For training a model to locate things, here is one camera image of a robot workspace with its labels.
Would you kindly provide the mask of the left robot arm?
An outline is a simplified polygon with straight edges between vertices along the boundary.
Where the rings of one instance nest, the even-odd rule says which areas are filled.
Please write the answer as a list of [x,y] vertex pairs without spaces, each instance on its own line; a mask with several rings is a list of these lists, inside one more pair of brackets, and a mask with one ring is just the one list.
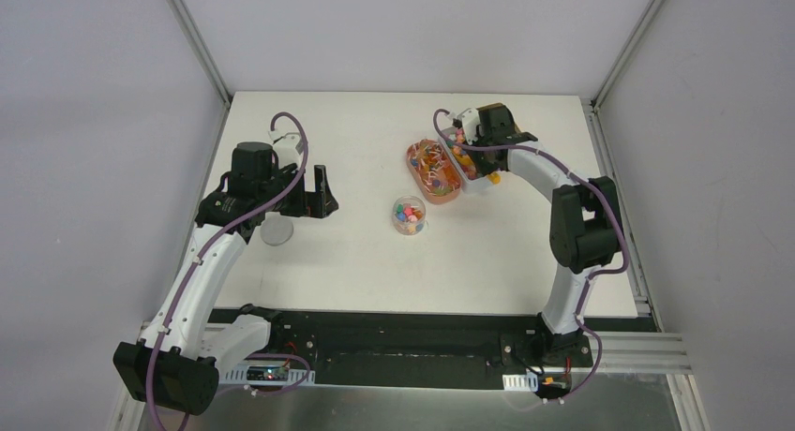
[[326,218],[338,209],[317,165],[305,189],[308,151],[297,137],[238,143],[230,168],[200,202],[188,248],[171,290],[134,343],[122,342],[112,362],[131,397],[154,408],[200,415],[221,378],[256,352],[275,360],[286,335],[264,313],[243,311],[219,334],[205,327],[223,284],[270,213]]

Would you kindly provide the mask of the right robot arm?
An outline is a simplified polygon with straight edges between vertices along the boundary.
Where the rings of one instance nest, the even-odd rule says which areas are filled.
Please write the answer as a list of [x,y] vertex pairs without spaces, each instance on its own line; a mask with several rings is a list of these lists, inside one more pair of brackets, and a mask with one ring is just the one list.
[[519,130],[502,103],[468,109],[456,125],[479,172],[511,172],[550,203],[549,245],[558,267],[531,347],[540,363],[557,364],[582,337],[593,281],[612,273],[615,254],[625,250],[618,189],[607,176],[576,174],[533,134]]

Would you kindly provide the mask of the clear jar lid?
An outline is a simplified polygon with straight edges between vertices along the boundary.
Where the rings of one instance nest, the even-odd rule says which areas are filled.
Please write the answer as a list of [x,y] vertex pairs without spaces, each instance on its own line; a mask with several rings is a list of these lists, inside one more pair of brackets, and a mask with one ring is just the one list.
[[281,215],[266,218],[260,226],[260,238],[269,246],[286,244],[293,237],[293,233],[293,222]]

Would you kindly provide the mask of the clear plastic jar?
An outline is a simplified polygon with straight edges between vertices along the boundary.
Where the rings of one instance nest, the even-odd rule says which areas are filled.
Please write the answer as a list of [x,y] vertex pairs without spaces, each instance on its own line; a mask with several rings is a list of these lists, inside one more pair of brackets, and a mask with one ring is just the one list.
[[398,198],[392,207],[392,224],[403,235],[415,235],[427,227],[426,206],[415,196]]

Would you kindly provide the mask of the yellow plastic scoop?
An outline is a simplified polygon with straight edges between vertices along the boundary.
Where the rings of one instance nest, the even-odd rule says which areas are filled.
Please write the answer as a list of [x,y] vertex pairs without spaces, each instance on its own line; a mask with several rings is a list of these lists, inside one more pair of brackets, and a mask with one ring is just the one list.
[[486,176],[486,178],[493,184],[497,185],[501,181],[501,176],[498,172],[490,173]]

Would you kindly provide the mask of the orange tray of lollipops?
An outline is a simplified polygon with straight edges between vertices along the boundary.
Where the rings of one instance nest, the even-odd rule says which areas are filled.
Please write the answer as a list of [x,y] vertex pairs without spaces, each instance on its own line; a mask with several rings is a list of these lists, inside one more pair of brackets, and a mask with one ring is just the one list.
[[462,191],[462,180],[442,146],[429,139],[410,145],[406,165],[422,196],[432,204],[455,200]]

